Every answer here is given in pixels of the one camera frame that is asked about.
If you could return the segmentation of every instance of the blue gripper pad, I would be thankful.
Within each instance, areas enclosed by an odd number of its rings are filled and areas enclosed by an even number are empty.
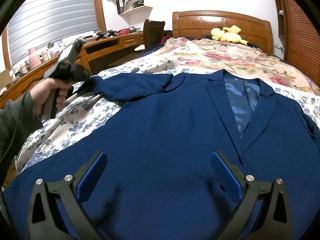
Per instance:
[[[242,187],[217,152],[211,155],[211,167],[232,202],[242,201]]]
[[[78,183],[76,199],[79,203],[89,200],[107,163],[107,154],[102,151]]]

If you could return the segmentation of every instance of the window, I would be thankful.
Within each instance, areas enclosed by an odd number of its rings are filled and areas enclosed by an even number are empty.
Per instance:
[[[26,0],[8,26],[12,65],[31,47],[98,29],[94,0]]]

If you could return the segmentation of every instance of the stuffed animal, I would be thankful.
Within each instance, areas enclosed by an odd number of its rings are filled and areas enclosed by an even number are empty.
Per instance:
[[[227,41],[232,43],[241,43],[247,45],[247,41],[243,40],[238,34],[241,29],[235,25],[231,28],[223,27],[223,29],[214,28],[211,31],[212,39],[215,41]]]

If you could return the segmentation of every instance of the red basket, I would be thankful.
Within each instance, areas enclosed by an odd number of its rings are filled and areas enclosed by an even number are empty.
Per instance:
[[[122,35],[128,35],[129,34],[129,29],[123,29],[123,30],[119,30],[117,31],[117,33],[122,36]]]

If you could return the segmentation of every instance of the wooden headboard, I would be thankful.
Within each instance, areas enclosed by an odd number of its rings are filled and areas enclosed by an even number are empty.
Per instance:
[[[231,27],[241,29],[242,39],[254,43],[267,53],[273,53],[273,38],[270,22],[252,16],[223,11],[186,11],[172,14],[174,37],[201,38],[210,35],[213,28]]]

